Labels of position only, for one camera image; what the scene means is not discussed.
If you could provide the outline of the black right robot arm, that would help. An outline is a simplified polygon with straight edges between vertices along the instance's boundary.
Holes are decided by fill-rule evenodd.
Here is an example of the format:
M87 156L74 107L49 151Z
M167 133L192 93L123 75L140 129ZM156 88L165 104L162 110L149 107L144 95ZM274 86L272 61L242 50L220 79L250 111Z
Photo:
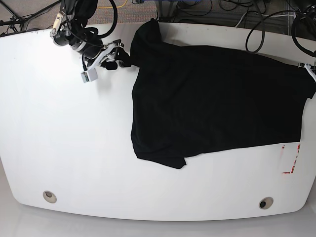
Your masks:
M130 56L124 50L120 39L104 44L102 39L113 33L118 22L118 8L115 2L110 1L114 11L113 22L110 29L103 34L95 27L88 27L90 19L97 7L96 0L63 0L60 11L57 13L50 37L57 46L69 45L72 50L81 55L83 82L98 79L97 67L108 71L118 67L131 67Z

